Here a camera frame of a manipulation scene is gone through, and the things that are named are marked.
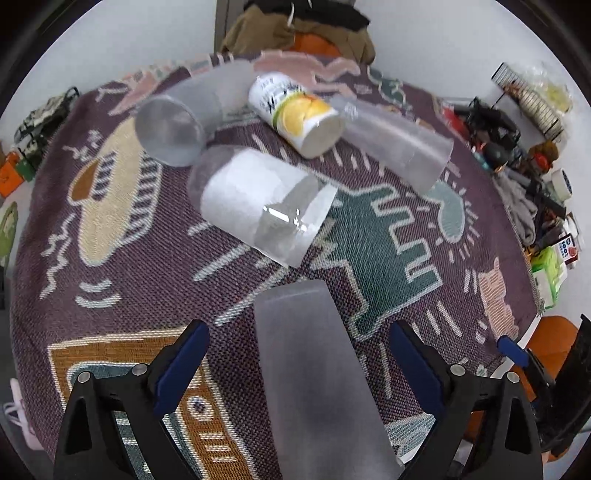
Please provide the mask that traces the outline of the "frosted plastic cup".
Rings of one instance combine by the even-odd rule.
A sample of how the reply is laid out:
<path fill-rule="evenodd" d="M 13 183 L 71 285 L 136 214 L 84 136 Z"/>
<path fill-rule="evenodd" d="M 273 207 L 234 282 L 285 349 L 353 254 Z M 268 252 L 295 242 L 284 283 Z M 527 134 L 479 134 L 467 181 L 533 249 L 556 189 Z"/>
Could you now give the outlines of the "frosted plastic cup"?
<path fill-rule="evenodd" d="M 271 288 L 256 297 L 254 317 L 283 478 L 399 478 L 404 465 L 327 284 Z"/>

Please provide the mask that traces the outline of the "frosted cup beside can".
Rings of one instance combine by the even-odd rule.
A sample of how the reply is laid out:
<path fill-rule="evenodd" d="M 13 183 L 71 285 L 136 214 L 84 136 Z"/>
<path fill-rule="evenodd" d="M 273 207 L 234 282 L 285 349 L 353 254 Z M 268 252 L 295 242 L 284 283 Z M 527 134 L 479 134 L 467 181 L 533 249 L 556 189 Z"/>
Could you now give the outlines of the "frosted cup beside can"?
<path fill-rule="evenodd" d="M 369 102 L 335 95 L 329 101 L 345 121 L 342 138 L 405 180 L 418 194 L 435 186 L 454 141 Z"/>

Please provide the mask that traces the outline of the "clear cup with white paper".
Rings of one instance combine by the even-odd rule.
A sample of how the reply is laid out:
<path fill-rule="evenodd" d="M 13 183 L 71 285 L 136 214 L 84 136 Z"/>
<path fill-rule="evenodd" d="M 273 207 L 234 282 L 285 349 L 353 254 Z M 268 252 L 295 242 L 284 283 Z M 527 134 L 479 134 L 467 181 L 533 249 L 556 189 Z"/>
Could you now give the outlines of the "clear cup with white paper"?
<path fill-rule="evenodd" d="M 218 145 L 190 170 L 187 196 L 202 219 L 283 266 L 298 268 L 338 189 L 256 149 Z"/>

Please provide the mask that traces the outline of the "frosted cup near left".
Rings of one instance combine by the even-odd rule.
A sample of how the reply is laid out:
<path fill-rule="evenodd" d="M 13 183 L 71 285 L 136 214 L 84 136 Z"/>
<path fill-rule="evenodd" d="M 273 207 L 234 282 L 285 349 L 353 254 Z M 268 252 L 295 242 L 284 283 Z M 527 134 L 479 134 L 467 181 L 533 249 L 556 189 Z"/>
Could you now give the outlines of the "frosted cup near left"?
<path fill-rule="evenodd" d="M 252 63 L 236 60 L 148 98 L 135 115 L 140 145 L 165 165 L 192 165 L 223 122 L 247 106 L 255 80 Z"/>

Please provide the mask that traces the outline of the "green tissue pack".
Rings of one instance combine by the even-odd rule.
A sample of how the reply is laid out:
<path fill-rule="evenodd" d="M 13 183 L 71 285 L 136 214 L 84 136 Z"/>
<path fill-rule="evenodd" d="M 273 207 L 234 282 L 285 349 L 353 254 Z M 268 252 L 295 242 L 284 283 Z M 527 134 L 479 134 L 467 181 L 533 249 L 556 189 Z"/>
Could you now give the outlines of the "green tissue pack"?
<path fill-rule="evenodd" d="M 553 308 L 568 277 L 562 257 L 552 247 L 543 249 L 531 260 L 531 272 L 544 310 Z"/>

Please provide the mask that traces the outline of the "patterned woven blanket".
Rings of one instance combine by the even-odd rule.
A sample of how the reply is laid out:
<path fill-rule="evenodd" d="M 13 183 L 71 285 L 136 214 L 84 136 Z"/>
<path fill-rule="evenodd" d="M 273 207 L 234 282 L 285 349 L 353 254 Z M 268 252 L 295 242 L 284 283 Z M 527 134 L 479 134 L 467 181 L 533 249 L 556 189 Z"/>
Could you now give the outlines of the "patterned woven blanket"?
<path fill-rule="evenodd" d="M 391 323 L 406 321 L 449 363 L 487 376 L 502 362 L 498 337 L 521 338 L 538 314 L 503 201 L 461 140 L 420 196 L 345 142 L 304 160 L 243 111 L 215 143 L 276 156 L 338 190 L 301 267 L 283 267 L 202 219 L 187 199 L 187 171 L 151 159 L 134 132 L 143 100 L 223 62 L 211 55 L 111 81 L 83 94 L 53 137 L 12 284 L 12 348 L 32 429 L 53 453 L 80 373 L 125 373 L 198 319 L 211 346 L 166 416 L 168 431 L 203 479 L 279 478 L 253 301 L 318 279 L 351 336 L 391 444 L 405 454 L 434 420 L 391 355 Z"/>

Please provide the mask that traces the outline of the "grey cloth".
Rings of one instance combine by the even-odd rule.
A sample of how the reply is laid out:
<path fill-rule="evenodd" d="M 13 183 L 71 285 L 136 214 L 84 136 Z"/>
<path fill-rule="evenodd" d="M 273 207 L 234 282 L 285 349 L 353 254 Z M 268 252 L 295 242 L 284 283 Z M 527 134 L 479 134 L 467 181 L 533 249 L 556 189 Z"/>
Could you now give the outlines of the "grey cloth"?
<path fill-rule="evenodd" d="M 530 247 L 536 241 L 537 206 L 527 198 L 526 190 L 504 171 L 494 175 L 494 182 L 522 245 Z"/>

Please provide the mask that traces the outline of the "tape roll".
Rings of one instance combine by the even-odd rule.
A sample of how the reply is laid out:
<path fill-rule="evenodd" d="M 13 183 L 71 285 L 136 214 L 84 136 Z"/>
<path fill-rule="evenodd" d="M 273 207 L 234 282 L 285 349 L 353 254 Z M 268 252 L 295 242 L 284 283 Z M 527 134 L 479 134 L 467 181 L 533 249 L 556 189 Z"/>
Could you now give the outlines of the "tape roll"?
<path fill-rule="evenodd" d="M 572 197 L 572 185 L 563 169 L 558 169 L 551 174 L 551 185 L 561 202 L 565 202 Z"/>

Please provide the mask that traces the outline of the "black round object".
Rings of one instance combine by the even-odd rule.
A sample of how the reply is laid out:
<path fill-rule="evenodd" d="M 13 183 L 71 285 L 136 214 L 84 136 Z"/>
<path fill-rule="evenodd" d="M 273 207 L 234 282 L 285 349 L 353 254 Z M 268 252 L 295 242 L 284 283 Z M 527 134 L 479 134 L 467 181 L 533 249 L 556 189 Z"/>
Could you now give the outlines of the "black round object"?
<path fill-rule="evenodd" d="M 494 142 L 484 143 L 481 153 L 488 167 L 494 172 L 502 170 L 510 161 L 509 153 Z"/>

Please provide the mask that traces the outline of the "orange box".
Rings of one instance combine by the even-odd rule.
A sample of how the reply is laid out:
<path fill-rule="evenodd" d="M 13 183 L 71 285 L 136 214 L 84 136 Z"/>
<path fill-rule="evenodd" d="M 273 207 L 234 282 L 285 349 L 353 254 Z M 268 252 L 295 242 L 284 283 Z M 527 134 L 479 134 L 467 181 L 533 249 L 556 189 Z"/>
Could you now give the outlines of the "orange box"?
<path fill-rule="evenodd" d="M 16 169 L 20 157 L 15 151 L 7 154 L 0 168 L 0 195 L 6 199 L 23 182 L 23 177 Z"/>

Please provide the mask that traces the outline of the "black shoe rack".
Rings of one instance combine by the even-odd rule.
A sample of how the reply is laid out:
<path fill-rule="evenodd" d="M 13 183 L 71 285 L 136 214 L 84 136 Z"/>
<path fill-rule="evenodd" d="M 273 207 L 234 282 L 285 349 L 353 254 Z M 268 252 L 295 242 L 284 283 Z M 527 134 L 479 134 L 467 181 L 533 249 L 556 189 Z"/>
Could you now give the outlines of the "black shoe rack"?
<path fill-rule="evenodd" d="M 14 146 L 17 151 L 23 157 L 41 155 L 79 97 L 79 90 L 76 87 L 70 87 L 64 93 L 49 98 L 44 105 L 31 111 L 14 134 Z"/>

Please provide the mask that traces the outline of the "white yellow drink can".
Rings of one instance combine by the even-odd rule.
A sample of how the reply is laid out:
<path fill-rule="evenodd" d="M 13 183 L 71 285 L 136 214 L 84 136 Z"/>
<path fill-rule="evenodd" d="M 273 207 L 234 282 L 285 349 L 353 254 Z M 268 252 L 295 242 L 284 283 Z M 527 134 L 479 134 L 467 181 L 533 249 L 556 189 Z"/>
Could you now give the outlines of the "white yellow drink can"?
<path fill-rule="evenodd" d="M 334 107 L 280 72 L 256 76 L 249 106 L 305 159 L 325 154 L 345 130 Z"/>

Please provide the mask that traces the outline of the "black fleece garment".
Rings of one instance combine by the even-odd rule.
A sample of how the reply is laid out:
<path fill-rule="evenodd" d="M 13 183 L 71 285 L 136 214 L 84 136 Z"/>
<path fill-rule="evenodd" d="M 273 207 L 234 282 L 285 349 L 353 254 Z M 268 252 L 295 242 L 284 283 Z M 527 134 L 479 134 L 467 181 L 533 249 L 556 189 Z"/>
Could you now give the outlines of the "black fleece garment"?
<path fill-rule="evenodd" d="M 281 14 L 304 21 L 360 31 L 370 25 L 370 19 L 353 5 L 325 0 L 249 0 L 243 11 L 256 6 L 264 14 Z"/>

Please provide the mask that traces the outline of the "brown jacket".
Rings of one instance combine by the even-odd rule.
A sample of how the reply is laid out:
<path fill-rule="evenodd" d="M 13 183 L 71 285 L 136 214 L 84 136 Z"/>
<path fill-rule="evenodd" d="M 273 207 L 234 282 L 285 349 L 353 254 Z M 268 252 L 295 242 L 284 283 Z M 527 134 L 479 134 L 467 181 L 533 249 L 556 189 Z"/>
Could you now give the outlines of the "brown jacket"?
<path fill-rule="evenodd" d="M 220 53 L 255 54 L 266 50 L 290 51 L 296 33 L 313 33 L 338 47 L 340 57 L 370 65 L 376 50 L 367 29 L 351 31 L 290 18 L 281 14 L 264 14 L 256 6 L 247 9 L 233 23 L 221 44 Z"/>

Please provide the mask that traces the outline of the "grey door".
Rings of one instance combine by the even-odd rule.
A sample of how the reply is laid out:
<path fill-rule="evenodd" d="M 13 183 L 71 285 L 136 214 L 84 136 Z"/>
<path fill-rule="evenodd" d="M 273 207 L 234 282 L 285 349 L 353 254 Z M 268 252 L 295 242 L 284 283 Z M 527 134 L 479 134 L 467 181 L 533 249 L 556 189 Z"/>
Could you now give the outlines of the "grey door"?
<path fill-rule="evenodd" d="M 214 51 L 221 50 L 221 44 L 235 20 L 242 15 L 245 0 L 217 0 L 214 24 Z"/>

